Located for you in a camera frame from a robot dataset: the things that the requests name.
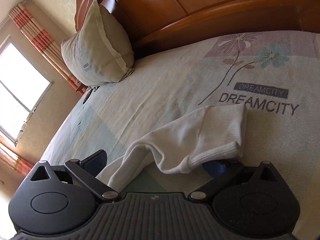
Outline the white printed sweatshirt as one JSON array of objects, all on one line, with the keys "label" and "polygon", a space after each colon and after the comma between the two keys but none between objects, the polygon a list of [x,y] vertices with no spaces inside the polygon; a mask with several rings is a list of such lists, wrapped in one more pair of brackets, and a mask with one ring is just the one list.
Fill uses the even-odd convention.
[{"label": "white printed sweatshirt", "polygon": [[176,174],[212,160],[240,159],[246,122],[244,104],[201,107],[135,140],[98,179],[120,192],[151,163],[164,174]]}]

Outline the black remote control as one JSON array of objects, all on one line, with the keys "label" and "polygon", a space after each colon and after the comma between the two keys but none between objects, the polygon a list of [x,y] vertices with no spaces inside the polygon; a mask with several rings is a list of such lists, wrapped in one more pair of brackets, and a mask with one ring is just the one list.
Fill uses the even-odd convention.
[{"label": "black remote control", "polygon": [[92,94],[92,89],[90,89],[88,92],[87,92],[87,94],[85,95],[85,97],[84,97],[84,100],[83,100],[83,104],[85,104],[86,103],[86,101],[89,99],[89,97],[91,96],[91,94]]}]

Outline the left orange striped curtain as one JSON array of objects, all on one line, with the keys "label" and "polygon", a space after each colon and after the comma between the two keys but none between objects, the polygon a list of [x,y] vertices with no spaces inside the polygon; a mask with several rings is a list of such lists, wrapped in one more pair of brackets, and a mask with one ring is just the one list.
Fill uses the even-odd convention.
[{"label": "left orange striped curtain", "polygon": [[5,138],[1,135],[1,161],[12,170],[21,175],[27,175],[33,168],[33,164],[21,158],[16,153],[12,152],[5,145]]}]

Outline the orange striped curtain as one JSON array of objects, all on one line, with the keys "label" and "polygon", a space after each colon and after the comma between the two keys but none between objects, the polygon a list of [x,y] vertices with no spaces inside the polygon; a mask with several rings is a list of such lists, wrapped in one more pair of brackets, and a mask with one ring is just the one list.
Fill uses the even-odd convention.
[{"label": "orange striped curtain", "polygon": [[1,135],[1,161],[12,170],[21,175],[27,175],[33,168],[33,164],[21,158],[16,153],[12,152],[5,145],[5,138]]},{"label": "orange striped curtain", "polygon": [[54,69],[76,90],[81,82],[67,68],[60,46],[40,25],[33,15],[21,3],[10,12],[9,17],[16,24],[21,33],[35,47],[35,49],[54,67]]}]

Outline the wooden bedside table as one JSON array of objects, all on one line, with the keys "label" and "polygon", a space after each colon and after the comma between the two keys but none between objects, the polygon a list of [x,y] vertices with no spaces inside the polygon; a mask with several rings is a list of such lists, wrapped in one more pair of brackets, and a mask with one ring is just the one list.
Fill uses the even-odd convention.
[{"label": "wooden bedside table", "polygon": [[87,86],[86,85],[84,85],[84,84],[82,84],[82,83],[80,83],[80,84],[78,84],[78,86],[77,86],[77,88],[76,88],[76,92],[78,92],[78,93],[80,93],[81,95],[84,95],[85,94],[85,92],[86,92],[86,90],[87,90]]}]

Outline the patchwork pastel bed sheet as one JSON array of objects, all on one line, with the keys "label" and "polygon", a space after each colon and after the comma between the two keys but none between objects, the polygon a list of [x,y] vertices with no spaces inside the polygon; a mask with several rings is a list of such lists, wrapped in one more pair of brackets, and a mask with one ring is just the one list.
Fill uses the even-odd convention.
[{"label": "patchwork pastel bed sheet", "polygon": [[298,239],[319,236],[319,35],[267,31],[211,38],[135,62],[124,81],[80,100],[42,159],[61,165],[132,142],[206,105],[245,104],[242,162],[270,161],[300,203]]}]

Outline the front pastel pillow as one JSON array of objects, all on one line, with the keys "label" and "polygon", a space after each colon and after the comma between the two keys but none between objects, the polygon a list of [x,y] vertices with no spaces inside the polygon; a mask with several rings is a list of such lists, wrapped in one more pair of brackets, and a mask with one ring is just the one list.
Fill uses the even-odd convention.
[{"label": "front pastel pillow", "polygon": [[118,83],[133,72],[129,37],[98,0],[91,3],[81,29],[61,43],[63,60],[86,86]]}]

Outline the right orange striped curtain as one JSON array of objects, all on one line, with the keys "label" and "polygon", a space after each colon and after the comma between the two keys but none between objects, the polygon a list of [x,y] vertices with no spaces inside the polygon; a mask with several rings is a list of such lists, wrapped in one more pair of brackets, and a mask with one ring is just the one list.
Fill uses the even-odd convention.
[{"label": "right orange striped curtain", "polygon": [[60,46],[40,25],[33,15],[21,3],[10,12],[9,17],[16,24],[21,33],[35,47],[35,49],[54,67],[54,69],[76,90],[81,82],[67,68]]}]

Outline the wooden headboard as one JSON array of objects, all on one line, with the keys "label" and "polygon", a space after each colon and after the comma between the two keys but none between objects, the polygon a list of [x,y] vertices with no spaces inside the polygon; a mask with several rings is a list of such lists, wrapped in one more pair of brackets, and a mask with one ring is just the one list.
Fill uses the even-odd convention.
[{"label": "wooden headboard", "polygon": [[[75,27],[93,0],[76,0]],[[256,31],[319,32],[319,0],[98,0],[127,32],[136,57]]]}]

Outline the window with white frame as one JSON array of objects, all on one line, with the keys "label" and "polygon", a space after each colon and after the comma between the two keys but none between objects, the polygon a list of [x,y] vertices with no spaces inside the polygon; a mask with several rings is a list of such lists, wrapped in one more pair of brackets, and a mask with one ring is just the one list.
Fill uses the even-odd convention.
[{"label": "window with white frame", "polygon": [[54,81],[7,36],[1,43],[1,133],[17,145]]}]

